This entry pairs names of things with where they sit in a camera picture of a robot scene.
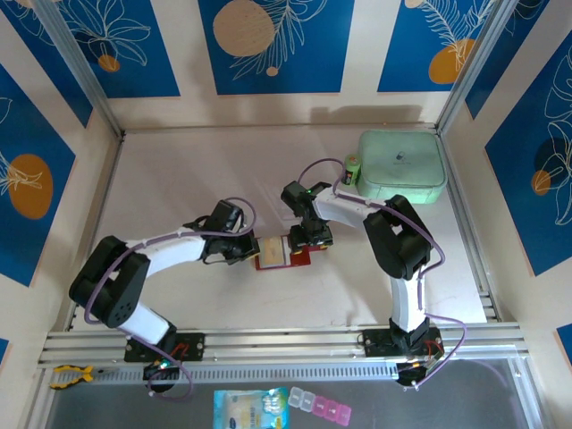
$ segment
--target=orange circle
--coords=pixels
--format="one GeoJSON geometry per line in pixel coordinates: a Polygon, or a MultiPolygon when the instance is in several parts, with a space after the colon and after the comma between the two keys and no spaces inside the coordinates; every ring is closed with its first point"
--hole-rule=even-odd
{"type": "Polygon", "coordinates": [[[99,67],[104,69],[106,72],[114,73],[119,71],[119,61],[113,56],[108,54],[103,54],[97,59],[99,67]]]}
{"type": "Polygon", "coordinates": [[[429,79],[439,84],[454,83],[474,44],[472,38],[464,38],[444,47],[429,65],[429,79]]]}
{"type": "Polygon", "coordinates": [[[551,176],[545,170],[539,170],[533,176],[532,185],[536,195],[546,195],[551,190],[551,176]]]}
{"type": "Polygon", "coordinates": [[[54,195],[50,168],[42,158],[32,154],[17,156],[10,167],[8,175],[14,179],[14,183],[8,189],[12,205],[20,215],[28,219],[41,219],[50,208],[54,195]]]}

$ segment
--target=white wall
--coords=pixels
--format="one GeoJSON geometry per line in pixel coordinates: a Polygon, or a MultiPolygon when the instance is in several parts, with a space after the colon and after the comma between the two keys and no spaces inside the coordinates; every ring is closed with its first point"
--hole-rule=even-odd
{"type": "Polygon", "coordinates": [[[378,94],[402,0],[357,0],[340,94],[217,96],[197,1],[153,0],[181,97],[114,99],[127,129],[297,123],[434,122],[443,92],[378,94]]]}
{"type": "Polygon", "coordinates": [[[8,20],[0,13],[0,62],[76,155],[75,165],[29,288],[0,274],[0,337],[10,348],[0,372],[0,424],[16,427],[46,333],[85,254],[102,168],[114,140],[99,117],[84,129],[8,20]]]}
{"type": "Polygon", "coordinates": [[[519,321],[558,427],[572,425],[572,368],[556,328],[572,323],[572,259],[534,277],[484,146],[572,30],[569,0],[551,0],[473,121],[465,106],[447,132],[502,313],[519,321]]]}

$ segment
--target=plastic bag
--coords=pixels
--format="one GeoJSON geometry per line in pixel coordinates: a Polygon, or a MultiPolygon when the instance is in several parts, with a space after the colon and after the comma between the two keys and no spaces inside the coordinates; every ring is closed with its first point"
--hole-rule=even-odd
{"type": "Polygon", "coordinates": [[[288,429],[288,389],[215,391],[213,429],[288,429]]]}

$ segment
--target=black bracket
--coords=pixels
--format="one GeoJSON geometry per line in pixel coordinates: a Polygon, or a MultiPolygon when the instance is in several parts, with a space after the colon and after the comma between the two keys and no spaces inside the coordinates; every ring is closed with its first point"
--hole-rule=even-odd
{"type": "Polygon", "coordinates": [[[367,358],[398,358],[402,356],[426,356],[429,353],[425,341],[441,341],[439,328],[430,327],[410,349],[403,349],[394,340],[391,329],[366,329],[362,332],[367,358]]]}
{"type": "MultiPolygon", "coordinates": [[[[172,344],[172,349],[179,344],[189,346],[184,354],[178,353],[174,356],[176,360],[180,360],[181,362],[200,362],[203,360],[203,354],[205,353],[205,335],[203,333],[177,332],[174,335],[174,341],[172,341],[172,344]]],[[[127,341],[124,356],[125,362],[155,362],[158,359],[163,359],[163,357],[155,353],[153,350],[148,349],[143,344],[133,339],[127,341]]]]}

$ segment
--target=beige circle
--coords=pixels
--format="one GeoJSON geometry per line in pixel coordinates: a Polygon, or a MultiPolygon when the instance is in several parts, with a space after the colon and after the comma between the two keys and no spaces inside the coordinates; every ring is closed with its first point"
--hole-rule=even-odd
{"type": "Polygon", "coordinates": [[[405,0],[405,6],[409,9],[415,9],[423,4],[425,0],[405,0]]]}
{"type": "MultiPolygon", "coordinates": [[[[21,4],[24,7],[29,8],[29,9],[33,7],[31,0],[14,0],[14,1],[16,3],[21,4]]],[[[52,3],[61,2],[61,1],[62,0],[52,0],[52,3]]]]}
{"type": "Polygon", "coordinates": [[[273,78],[274,76],[278,76],[278,69],[276,67],[268,67],[266,69],[266,74],[273,78]]]}
{"type": "Polygon", "coordinates": [[[274,40],[270,15],[252,0],[232,0],[214,17],[214,38],[229,55],[264,52],[274,40]]]}

